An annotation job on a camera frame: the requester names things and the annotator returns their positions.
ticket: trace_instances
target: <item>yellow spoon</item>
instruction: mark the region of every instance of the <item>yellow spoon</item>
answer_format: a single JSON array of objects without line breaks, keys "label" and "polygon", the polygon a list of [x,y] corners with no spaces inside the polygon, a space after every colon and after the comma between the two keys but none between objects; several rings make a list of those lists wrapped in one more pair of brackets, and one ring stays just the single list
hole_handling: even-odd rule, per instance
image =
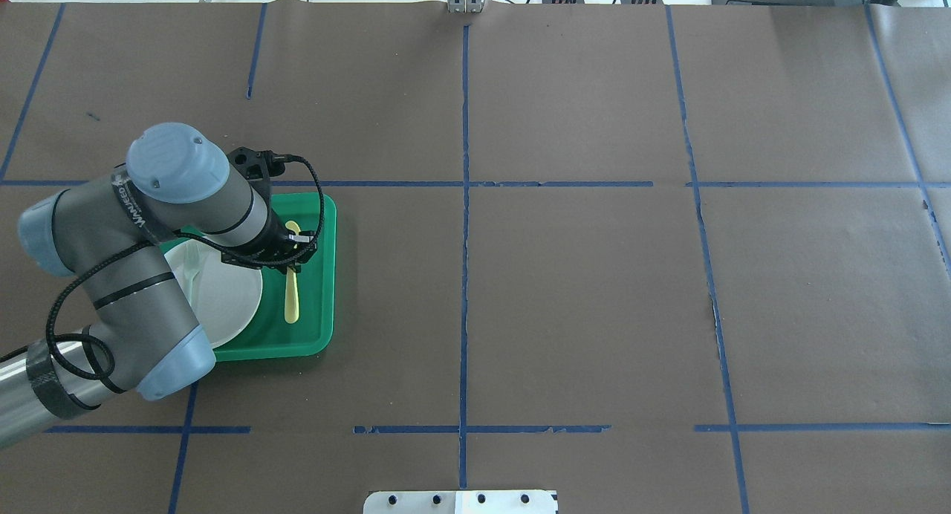
[{"label": "yellow spoon", "polygon": [[[300,226],[288,221],[288,230],[300,233]],[[296,273],[288,268],[288,286],[285,288],[285,321],[292,325],[300,318],[300,301],[296,293]]]}]

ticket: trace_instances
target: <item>blue joint cap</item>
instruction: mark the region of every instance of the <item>blue joint cap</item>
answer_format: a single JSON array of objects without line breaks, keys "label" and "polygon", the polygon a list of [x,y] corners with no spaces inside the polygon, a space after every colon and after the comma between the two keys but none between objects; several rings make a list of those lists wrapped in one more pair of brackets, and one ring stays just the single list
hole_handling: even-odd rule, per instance
[{"label": "blue joint cap", "polygon": [[227,156],[187,124],[157,124],[132,142],[126,171],[146,195],[170,204],[204,200],[228,179]]},{"label": "blue joint cap", "polygon": [[204,377],[214,366],[215,353],[204,327],[198,325],[149,371],[135,390],[146,401],[158,401]]},{"label": "blue joint cap", "polygon": [[20,215],[16,224],[16,233],[20,237],[23,250],[36,260],[36,264],[53,276],[72,276],[71,270],[62,264],[53,240],[53,214],[56,203],[65,190],[37,202]]}]

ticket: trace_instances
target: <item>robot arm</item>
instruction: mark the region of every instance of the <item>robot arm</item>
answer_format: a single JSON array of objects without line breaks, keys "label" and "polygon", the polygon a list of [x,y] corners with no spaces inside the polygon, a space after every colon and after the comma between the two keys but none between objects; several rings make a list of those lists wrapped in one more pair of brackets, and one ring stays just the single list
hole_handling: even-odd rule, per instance
[{"label": "robot arm", "polygon": [[211,371],[211,345],[158,247],[181,235],[174,230],[197,227],[227,247],[225,261],[245,267],[294,270],[312,256],[316,233],[302,243],[285,229],[269,206],[268,172],[249,183],[232,163],[244,165],[250,151],[236,152],[229,162],[196,129],[160,124],[111,175],[24,212],[24,249],[49,273],[82,275],[100,320],[0,361],[0,449],[125,390],[154,401]]}]

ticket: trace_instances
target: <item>green tray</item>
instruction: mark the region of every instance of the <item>green tray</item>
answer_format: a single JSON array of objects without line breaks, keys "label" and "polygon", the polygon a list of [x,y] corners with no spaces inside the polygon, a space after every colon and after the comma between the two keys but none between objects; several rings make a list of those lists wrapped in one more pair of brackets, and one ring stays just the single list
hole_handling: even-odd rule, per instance
[{"label": "green tray", "polygon": [[[337,205],[324,195],[323,232],[318,250],[298,274],[300,318],[285,321],[285,275],[262,268],[264,290],[258,312],[248,326],[227,344],[215,349],[218,362],[310,356],[323,351],[334,332],[334,268],[337,255]],[[302,230],[315,230],[319,214],[315,192],[282,193],[271,206],[283,221],[293,220]],[[163,244],[162,251],[183,241]]]}]

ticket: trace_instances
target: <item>white plate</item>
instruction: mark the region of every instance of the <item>white plate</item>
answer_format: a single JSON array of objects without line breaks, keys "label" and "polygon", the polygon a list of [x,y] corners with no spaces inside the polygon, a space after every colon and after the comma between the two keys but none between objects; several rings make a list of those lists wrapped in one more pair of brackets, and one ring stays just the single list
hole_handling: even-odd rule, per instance
[{"label": "white plate", "polygon": [[264,279],[253,268],[221,263],[221,254],[207,244],[189,240],[176,244],[166,253],[166,260],[175,273],[175,280],[184,289],[184,250],[186,244],[198,247],[199,267],[192,289],[191,308],[204,327],[211,348],[221,347],[234,339],[254,318],[261,304]]}]

